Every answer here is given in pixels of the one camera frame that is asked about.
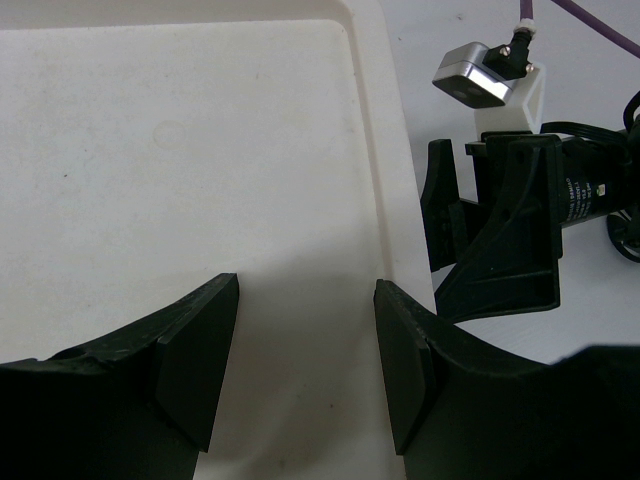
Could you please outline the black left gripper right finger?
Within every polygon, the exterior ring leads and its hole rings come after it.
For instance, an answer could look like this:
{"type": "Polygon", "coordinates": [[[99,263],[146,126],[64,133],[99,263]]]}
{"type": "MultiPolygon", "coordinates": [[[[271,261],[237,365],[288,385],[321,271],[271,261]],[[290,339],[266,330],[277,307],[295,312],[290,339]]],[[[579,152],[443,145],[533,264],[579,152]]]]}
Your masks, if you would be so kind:
{"type": "Polygon", "coordinates": [[[410,479],[635,479],[639,350],[551,365],[501,350],[388,280],[374,310],[396,452],[410,479]]]}

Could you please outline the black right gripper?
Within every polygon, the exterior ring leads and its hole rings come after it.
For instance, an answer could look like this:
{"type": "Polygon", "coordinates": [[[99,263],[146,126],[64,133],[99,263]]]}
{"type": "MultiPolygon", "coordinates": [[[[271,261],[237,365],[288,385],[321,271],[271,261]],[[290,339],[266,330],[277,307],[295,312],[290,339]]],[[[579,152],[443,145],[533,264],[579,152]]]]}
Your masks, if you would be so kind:
{"type": "Polygon", "coordinates": [[[498,184],[482,205],[459,195],[452,142],[428,146],[420,205],[431,271],[455,264],[436,291],[438,314],[453,323],[560,304],[560,141],[495,135],[486,150],[498,184]]]}

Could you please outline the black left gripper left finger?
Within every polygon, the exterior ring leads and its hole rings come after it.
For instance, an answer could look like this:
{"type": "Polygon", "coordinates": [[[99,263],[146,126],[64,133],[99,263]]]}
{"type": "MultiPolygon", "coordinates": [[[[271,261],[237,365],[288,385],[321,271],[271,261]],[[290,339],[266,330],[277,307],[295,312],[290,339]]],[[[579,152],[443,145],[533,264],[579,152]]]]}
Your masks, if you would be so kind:
{"type": "Polygon", "coordinates": [[[209,449],[239,305],[223,273],[46,360],[1,367],[5,479],[190,479],[209,449]]]}

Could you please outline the white drawer cabinet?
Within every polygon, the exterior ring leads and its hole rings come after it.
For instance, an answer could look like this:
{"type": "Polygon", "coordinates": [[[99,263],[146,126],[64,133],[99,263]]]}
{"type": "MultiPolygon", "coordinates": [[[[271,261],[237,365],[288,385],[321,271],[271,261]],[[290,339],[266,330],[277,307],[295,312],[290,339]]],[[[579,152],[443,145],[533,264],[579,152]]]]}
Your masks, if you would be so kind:
{"type": "Polygon", "coordinates": [[[1,358],[234,272],[200,479],[401,479],[373,297],[431,303],[376,1],[5,1],[1,358]]]}

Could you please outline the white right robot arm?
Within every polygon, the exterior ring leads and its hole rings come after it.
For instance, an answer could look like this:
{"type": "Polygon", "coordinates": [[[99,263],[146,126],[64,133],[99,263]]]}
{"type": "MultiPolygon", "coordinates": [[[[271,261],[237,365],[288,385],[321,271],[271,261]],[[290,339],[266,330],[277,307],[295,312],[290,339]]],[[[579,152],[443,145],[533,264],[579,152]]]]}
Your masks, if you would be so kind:
{"type": "Polygon", "coordinates": [[[461,322],[558,307],[562,231],[596,218],[617,252],[638,260],[637,99],[623,124],[484,132],[466,145],[475,200],[460,196],[451,141],[429,144],[420,202],[430,267],[447,270],[435,292],[440,316],[461,322]]]}

